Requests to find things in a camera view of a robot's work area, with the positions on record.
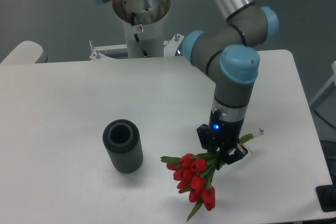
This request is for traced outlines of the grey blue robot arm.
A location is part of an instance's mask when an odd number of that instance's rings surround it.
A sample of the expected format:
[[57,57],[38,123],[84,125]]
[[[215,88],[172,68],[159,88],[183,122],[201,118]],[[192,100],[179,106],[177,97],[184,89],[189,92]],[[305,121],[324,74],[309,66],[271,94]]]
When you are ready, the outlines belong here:
[[[111,2],[125,25],[129,58],[165,54],[161,21],[170,0],[94,0]],[[269,7],[254,0],[215,0],[227,26],[210,35],[191,32],[182,40],[183,56],[215,83],[209,123],[197,129],[202,148],[218,156],[217,166],[232,164],[247,154],[239,141],[260,63],[255,46],[276,36],[279,20]]]

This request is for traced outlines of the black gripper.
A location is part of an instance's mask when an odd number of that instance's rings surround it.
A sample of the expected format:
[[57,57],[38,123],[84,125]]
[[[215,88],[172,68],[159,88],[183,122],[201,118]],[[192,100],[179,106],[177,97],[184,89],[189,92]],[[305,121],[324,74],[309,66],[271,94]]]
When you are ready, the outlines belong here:
[[248,149],[238,143],[243,122],[244,119],[237,122],[226,122],[210,118],[209,125],[202,124],[197,128],[202,149],[212,153],[219,148],[216,169],[221,169],[225,164],[235,163],[248,154]]

